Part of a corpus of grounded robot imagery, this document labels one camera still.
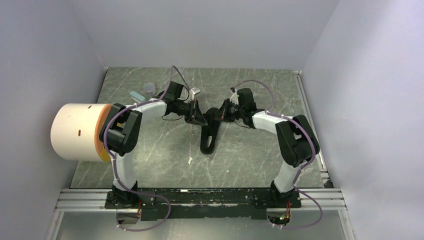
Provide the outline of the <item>black canvas sneaker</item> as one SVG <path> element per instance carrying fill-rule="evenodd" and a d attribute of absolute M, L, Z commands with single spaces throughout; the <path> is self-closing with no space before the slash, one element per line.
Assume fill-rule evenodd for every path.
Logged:
<path fill-rule="evenodd" d="M 221 125 L 221 122 L 215 119 L 218 110 L 218 108 L 212 107 L 203 114 L 207 121 L 207 126 L 201 127 L 199 149 L 204 155 L 212 154 L 215 149 L 215 143 Z"/>

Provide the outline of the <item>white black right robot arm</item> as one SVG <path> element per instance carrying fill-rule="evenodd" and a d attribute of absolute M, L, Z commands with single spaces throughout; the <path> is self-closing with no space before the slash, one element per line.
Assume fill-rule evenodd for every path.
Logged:
<path fill-rule="evenodd" d="M 258 129 L 275 134 L 280 155 L 281 168 L 270 184 L 270 202 L 282 207 L 295 191 L 302 169 L 313 162 L 320 146 L 308 118 L 299 114 L 284 116 L 257 108 L 253 92 L 249 88 L 234 89 L 230 98 L 221 107 L 210 108 L 205 114 L 209 126 L 202 129 L 203 153 L 213 151 L 221 123 L 241 120 L 249 129 Z"/>

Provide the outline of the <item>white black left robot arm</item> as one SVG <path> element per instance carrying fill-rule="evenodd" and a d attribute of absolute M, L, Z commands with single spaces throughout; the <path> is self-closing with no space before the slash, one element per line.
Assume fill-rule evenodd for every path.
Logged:
<path fill-rule="evenodd" d="M 208 125 L 195 98 L 200 89 L 188 89 L 187 99 L 181 99 L 185 88 L 183 84 L 170 81 L 166 90 L 145 102 L 133 105 L 115 103 L 111 106 L 101 128 L 99 140 L 111 157 L 114 176 L 111 189 L 116 205 L 122 204 L 126 208 L 132 208 L 140 198 L 137 193 L 138 183 L 134 174 L 132 151 L 138 143 L 142 124 L 169 114 L 177 114 L 188 124 Z"/>

